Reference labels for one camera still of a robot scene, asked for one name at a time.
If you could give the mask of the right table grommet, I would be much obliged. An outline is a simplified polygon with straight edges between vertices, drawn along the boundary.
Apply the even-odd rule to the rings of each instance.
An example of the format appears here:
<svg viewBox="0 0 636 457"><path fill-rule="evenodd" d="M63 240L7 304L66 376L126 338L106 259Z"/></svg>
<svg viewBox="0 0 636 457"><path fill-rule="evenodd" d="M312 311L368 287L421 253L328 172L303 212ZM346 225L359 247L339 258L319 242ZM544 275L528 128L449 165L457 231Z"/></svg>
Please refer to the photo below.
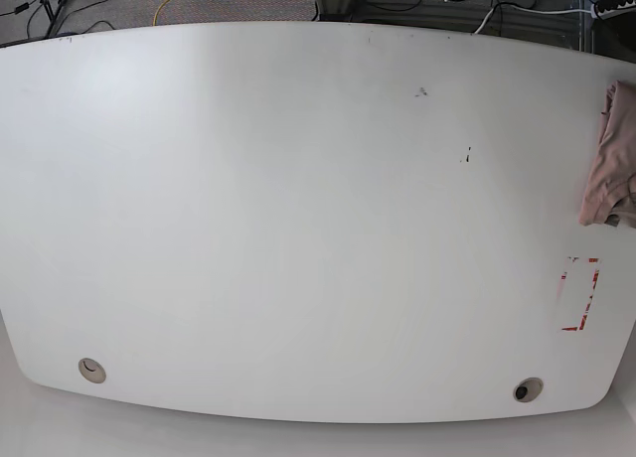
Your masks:
<svg viewBox="0 0 636 457"><path fill-rule="evenodd" d="M528 378L521 381L513 391L517 402L529 403L539 397L544 389L544 382L539 378Z"/></svg>

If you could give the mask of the table grommet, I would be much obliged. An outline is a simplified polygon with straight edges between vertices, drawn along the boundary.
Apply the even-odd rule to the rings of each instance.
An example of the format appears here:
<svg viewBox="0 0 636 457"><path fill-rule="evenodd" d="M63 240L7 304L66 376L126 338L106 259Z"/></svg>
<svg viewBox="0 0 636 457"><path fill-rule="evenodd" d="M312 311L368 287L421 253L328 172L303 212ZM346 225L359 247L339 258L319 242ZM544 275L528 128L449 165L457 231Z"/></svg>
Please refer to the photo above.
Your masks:
<svg viewBox="0 0 636 457"><path fill-rule="evenodd" d="M79 372L89 382L100 384L106 380L106 372L103 366L90 358L79 360Z"/></svg>
<svg viewBox="0 0 636 457"><path fill-rule="evenodd" d="M544 382L539 378L528 378L521 381L513 391L517 402L529 403L539 397L544 389Z"/></svg>

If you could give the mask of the dusty pink T-shirt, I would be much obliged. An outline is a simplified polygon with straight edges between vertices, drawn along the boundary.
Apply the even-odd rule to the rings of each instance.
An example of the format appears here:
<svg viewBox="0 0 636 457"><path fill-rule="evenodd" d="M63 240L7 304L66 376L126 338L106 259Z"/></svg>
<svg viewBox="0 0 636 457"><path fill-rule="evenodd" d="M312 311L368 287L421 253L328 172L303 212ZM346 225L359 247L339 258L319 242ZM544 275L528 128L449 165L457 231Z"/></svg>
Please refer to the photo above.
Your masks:
<svg viewBox="0 0 636 457"><path fill-rule="evenodd" d="M600 113L597 146L578 221L635 226L635 85L614 82Z"/></svg>

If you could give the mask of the left table grommet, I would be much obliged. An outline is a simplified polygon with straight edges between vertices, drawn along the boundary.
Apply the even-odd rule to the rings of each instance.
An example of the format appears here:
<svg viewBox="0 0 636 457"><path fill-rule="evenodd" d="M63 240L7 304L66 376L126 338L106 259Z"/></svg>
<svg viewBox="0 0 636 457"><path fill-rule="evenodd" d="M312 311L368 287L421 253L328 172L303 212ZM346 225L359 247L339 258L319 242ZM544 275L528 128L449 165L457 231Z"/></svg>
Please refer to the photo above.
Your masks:
<svg viewBox="0 0 636 457"><path fill-rule="evenodd" d="M89 382L100 384L106 380L106 372L103 366L90 358L79 360L79 372Z"/></svg>

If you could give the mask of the red tape marking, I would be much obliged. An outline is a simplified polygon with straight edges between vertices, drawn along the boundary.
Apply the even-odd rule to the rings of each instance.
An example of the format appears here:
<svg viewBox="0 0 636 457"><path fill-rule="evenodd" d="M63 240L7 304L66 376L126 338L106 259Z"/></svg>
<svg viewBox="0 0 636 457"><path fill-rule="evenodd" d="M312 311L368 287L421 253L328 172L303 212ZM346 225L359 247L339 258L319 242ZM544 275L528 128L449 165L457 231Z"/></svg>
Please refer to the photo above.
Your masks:
<svg viewBox="0 0 636 457"><path fill-rule="evenodd" d="M560 276L556 297L556 328L559 332L582 331L601 269L599 258L570 256Z"/></svg>

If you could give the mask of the white power strip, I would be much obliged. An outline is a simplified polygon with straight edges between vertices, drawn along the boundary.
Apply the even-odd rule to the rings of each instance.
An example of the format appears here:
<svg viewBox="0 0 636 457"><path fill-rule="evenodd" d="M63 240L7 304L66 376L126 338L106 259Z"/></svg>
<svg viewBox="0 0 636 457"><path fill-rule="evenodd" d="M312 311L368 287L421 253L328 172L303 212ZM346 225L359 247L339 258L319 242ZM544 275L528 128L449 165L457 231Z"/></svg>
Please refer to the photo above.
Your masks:
<svg viewBox="0 0 636 457"><path fill-rule="evenodd" d="M592 7L592 15L598 19L634 12L635 0L598 0Z"/></svg>

